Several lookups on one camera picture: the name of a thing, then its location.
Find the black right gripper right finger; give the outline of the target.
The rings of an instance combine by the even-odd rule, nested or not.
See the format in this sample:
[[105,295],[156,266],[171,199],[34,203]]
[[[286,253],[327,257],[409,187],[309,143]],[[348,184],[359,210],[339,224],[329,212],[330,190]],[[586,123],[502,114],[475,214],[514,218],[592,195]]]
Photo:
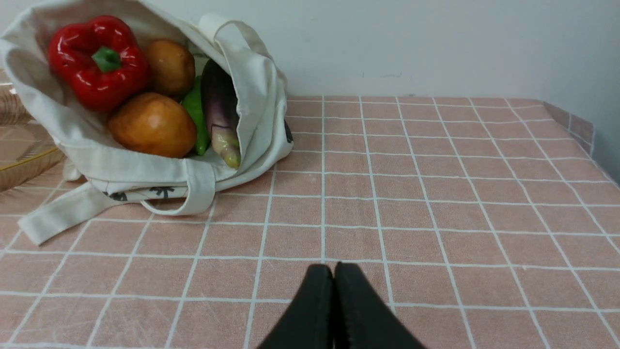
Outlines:
[[383,302],[361,268],[340,261],[335,267],[336,349],[424,349]]

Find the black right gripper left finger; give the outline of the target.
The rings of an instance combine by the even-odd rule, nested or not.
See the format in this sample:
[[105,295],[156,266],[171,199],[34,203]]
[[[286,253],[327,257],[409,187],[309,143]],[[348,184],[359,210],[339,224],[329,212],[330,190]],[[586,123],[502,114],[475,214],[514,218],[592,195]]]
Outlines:
[[334,277],[324,264],[308,266],[292,302],[258,346],[260,349],[331,349]]

